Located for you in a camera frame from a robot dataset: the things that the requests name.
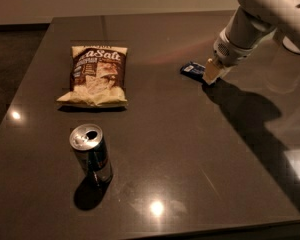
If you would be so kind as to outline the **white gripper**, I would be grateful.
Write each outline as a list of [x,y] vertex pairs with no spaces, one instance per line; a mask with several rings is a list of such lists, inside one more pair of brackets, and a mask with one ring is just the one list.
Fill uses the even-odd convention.
[[226,35],[226,29],[223,29],[213,44],[213,52],[222,65],[215,65],[211,58],[207,60],[203,80],[208,85],[213,84],[217,78],[225,77],[232,66],[238,65],[251,54],[252,49],[240,48],[232,44]]

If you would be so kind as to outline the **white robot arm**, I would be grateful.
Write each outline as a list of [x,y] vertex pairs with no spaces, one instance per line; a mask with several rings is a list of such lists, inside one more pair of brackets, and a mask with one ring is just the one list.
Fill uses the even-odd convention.
[[262,38],[281,31],[300,50],[300,0],[237,0],[239,7],[213,44],[203,80],[214,83],[247,58]]

